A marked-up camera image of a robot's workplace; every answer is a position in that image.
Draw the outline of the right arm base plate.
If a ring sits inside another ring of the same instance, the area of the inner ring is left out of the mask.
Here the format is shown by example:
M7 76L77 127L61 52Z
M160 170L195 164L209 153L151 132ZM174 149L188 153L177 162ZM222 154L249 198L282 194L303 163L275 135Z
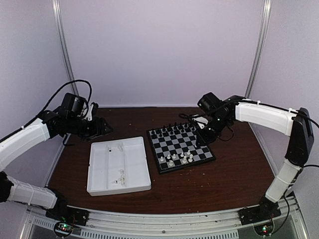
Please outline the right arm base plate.
M238 213L241 225L248 225L271 220L274 217L278 217L282 214L279 208L269 211L268 209L262 210L261 206L242 208L238 211Z

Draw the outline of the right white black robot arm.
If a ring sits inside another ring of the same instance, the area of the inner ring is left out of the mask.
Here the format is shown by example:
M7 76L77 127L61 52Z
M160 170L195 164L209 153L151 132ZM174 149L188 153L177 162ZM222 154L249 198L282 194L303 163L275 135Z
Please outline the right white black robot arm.
M201 97L197 105L208 117L197 124L197 145L215 142L225 128L238 122L255 127L263 152L276 176L256 208L259 219L267 219L305 167L315 142L315 121L306 108L281 108L233 95L225 100L212 92Z

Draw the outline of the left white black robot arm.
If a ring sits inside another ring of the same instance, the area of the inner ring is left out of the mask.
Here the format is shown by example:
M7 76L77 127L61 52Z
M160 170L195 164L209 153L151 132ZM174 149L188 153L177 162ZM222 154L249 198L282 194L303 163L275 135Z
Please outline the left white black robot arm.
M57 140L48 149L48 141L56 136L74 135L91 141L113 131L103 117L96 115L97 103L88 103L84 97L65 94L62 103L54 110L43 109L16 132L0 141L0 201L19 202L39 206L53 213L61 221L72 216L68 200L57 190L49 189L42 182L31 184L25 173L10 176L14 166L26 166L28 172L48 175L53 162Z

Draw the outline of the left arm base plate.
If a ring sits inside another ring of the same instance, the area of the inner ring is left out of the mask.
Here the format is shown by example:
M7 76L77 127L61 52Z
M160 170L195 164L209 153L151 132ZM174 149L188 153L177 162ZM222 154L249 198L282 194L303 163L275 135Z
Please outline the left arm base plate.
M68 223L70 225L76 226L86 226L89 217L89 211L67 207L67 212L65 214L58 214L53 209L46 210L45 216L58 221Z

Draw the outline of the white plastic compartment tray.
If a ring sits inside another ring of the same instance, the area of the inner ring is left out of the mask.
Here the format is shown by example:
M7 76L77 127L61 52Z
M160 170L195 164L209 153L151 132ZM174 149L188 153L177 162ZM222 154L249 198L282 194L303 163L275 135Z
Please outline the white plastic compartment tray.
M91 144L86 187L91 196L133 193L151 188L143 137Z

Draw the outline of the white chess piece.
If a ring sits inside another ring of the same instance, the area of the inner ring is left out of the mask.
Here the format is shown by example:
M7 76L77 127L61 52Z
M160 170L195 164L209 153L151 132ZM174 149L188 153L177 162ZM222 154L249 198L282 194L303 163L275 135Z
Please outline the white chess piece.
M187 156L186 156L186 155L183 157L182 163L183 163L183 164L187 163Z

